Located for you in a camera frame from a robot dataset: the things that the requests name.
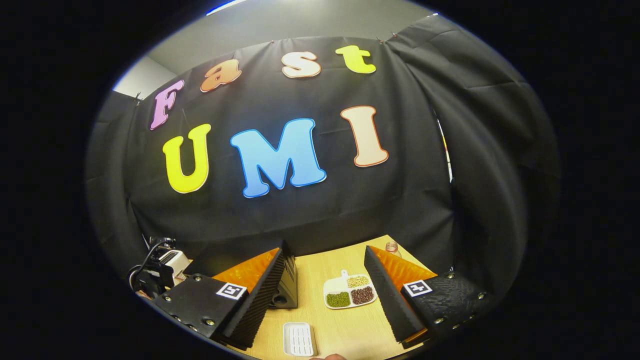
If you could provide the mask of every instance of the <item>bottle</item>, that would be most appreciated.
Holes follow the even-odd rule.
[[[400,255],[400,252],[398,251],[398,243],[395,241],[390,241],[385,245],[385,250],[390,252],[391,254],[395,255],[395,256],[399,256],[400,258],[402,257],[402,255]]]

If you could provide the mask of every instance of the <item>human hand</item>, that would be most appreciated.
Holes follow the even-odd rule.
[[[321,359],[319,357],[312,357],[309,360],[347,360],[345,359],[342,355],[338,355],[338,354],[333,354],[333,355],[329,355],[324,359]]]

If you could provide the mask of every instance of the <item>gray wall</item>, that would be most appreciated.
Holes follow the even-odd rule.
[[[432,13],[405,0],[246,0],[210,16],[203,13],[168,37],[133,66],[114,91],[130,96],[142,92],[144,98],[170,80],[171,73],[182,74],[217,56],[271,40],[314,36],[386,40]]]

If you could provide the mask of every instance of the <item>green mung beans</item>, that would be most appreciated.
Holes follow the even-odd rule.
[[[343,291],[338,294],[327,294],[326,303],[331,307],[345,307],[351,305],[349,293]]]

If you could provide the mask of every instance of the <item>yellow beans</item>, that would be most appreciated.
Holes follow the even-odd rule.
[[[357,286],[363,286],[369,283],[369,280],[364,277],[364,276],[356,276],[356,277],[350,277],[349,279],[347,279],[347,285],[350,288],[355,288]]]

